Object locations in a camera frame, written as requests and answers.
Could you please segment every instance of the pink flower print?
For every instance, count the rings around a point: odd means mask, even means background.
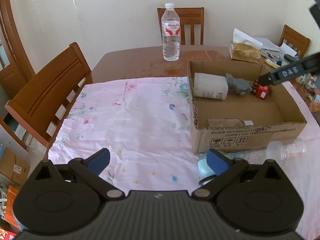
[[[112,103],[112,105],[113,105],[113,106],[120,106],[120,105],[121,105],[120,100],[117,99],[116,101],[114,101],[114,102]]]
[[[128,84],[126,88],[127,88],[127,91],[130,91],[130,90],[135,89],[136,87],[137,87],[137,85]]]

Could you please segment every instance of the gray figurine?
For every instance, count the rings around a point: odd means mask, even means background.
[[[226,74],[229,89],[234,89],[237,95],[244,96],[247,91],[251,92],[252,87],[248,80],[237,78],[235,79],[231,74]]]

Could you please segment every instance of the red toy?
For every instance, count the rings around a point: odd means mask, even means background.
[[[266,98],[269,94],[269,87],[268,86],[265,86],[265,87],[261,86],[258,83],[258,80],[256,80],[252,86],[252,93],[256,94],[257,98],[261,98],[262,100],[266,100]]]

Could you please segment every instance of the brown wooden chair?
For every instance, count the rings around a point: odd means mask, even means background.
[[[288,25],[284,25],[283,27],[279,46],[281,46],[284,41],[285,44],[297,52],[299,58],[303,58],[310,44],[310,39],[290,28]]]
[[[92,83],[91,70],[78,44],[55,57],[41,69],[12,99],[5,108],[36,140],[48,147],[51,136],[47,129],[52,122],[56,127],[63,122],[56,116],[63,105],[71,108],[85,84]],[[70,103],[67,96],[74,91]]]
[[[175,8],[176,13],[180,17],[180,28],[181,28],[181,45],[186,44],[186,37],[184,32],[184,26],[190,25],[190,44],[195,44],[195,24],[200,24],[200,44],[203,45],[203,32],[204,32],[204,8]],[[158,17],[160,32],[162,38],[162,24],[161,17],[165,12],[164,8],[158,8]]]

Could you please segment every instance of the open cardboard box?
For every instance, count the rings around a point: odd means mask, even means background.
[[[229,90],[225,100],[194,97],[195,73],[219,76],[229,73],[234,78],[255,81],[268,71],[264,66],[241,61],[189,62],[188,83],[194,153],[204,153],[209,148],[224,152],[266,148],[269,142],[275,140],[284,144],[293,143],[307,121],[282,84],[270,86],[266,100],[249,92],[245,96],[236,95],[233,90]],[[213,118],[251,120],[254,125],[208,127],[208,119]]]

